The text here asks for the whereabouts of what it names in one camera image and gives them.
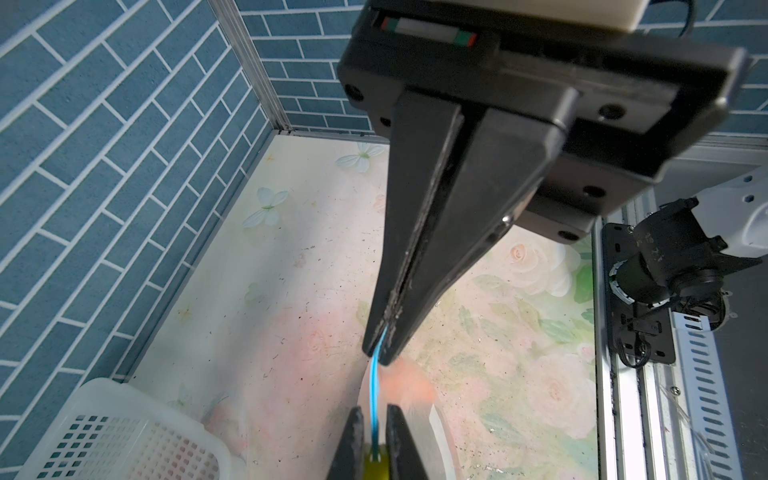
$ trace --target screw hole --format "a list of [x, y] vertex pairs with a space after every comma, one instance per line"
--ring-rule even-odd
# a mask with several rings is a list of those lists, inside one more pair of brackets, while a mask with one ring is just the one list
[[606, 120], [618, 120], [627, 113], [627, 109], [619, 104], [605, 104], [600, 107], [598, 114]]
[[576, 240], [578, 240], [578, 235], [576, 235], [575, 233], [567, 232], [565, 230], [560, 230], [558, 232], [558, 235], [560, 236], [560, 238], [564, 238], [569, 242], [575, 242]]
[[594, 185], [587, 185], [586, 187], [582, 188], [581, 191], [583, 191], [584, 195], [587, 197], [592, 197], [592, 198], [605, 197], [605, 190], [603, 190], [600, 187], [596, 187]]
[[350, 100], [354, 101], [362, 101], [363, 97], [362, 92], [359, 88], [357, 88], [355, 85], [346, 84], [344, 85], [344, 93], [346, 93], [346, 96], [349, 97]]

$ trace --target black mounting plate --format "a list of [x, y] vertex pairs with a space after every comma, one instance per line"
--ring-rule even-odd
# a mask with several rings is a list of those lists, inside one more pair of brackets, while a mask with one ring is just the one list
[[641, 303], [625, 303], [611, 290], [610, 271], [613, 266], [637, 253], [631, 227], [621, 223], [606, 223], [603, 227], [603, 275], [605, 278], [605, 307], [607, 312], [609, 348], [617, 353], [623, 348], [634, 355], [636, 332], [645, 334], [650, 343], [650, 360], [671, 364], [675, 362], [670, 309], [651, 309]]

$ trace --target white plastic basket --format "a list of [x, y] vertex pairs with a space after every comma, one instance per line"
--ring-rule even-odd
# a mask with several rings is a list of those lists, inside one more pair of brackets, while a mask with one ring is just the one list
[[16, 480], [241, 480], [245, 462], [186, 415], [93, 379], [61, 409]]

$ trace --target metal corner post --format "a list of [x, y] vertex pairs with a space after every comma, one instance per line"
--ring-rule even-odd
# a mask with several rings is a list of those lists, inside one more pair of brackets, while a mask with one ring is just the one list
[[243, 73], [253, 86], [267, 120], [277, 130], [290, 131], [292, 128], [288, 116], [283, 110], [283, 105], [277, 97], [264, 65], [261, 63], [259, 53], [250, 40], [248, 29], [243, 22], [243, 17], [240, 16], [240, 10], [235, 5], [235, 1], [208, 0], [208, 3], [214, 10], [224, 35], [243, 66]]

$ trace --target blue cable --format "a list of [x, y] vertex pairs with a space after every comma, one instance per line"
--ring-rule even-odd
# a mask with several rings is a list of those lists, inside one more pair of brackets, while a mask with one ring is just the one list
[[369, 407], [371, 409], [371, 457], [374, 462], [379, 461], [379, 354], [381, 353], [382, 343], [384, 342], [388, 327], [384, 327], [379, 343], [376, 344], [373, 356], [371, 357]]

